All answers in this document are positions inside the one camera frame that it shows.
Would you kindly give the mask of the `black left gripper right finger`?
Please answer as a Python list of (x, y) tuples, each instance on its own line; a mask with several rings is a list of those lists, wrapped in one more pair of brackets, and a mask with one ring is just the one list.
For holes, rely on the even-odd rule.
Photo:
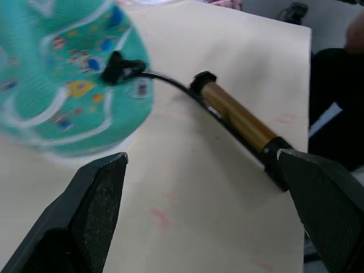
[(363, 185), (341, 164), (295, 150), (278, 153), (305, 231), (329, 272), (363, 272)]

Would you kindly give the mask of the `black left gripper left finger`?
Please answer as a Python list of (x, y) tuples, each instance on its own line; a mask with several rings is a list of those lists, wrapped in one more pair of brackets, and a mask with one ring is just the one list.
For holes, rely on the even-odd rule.
[(102, 272), (118, 222), (127, 153), (81, 167), (2, 272)]

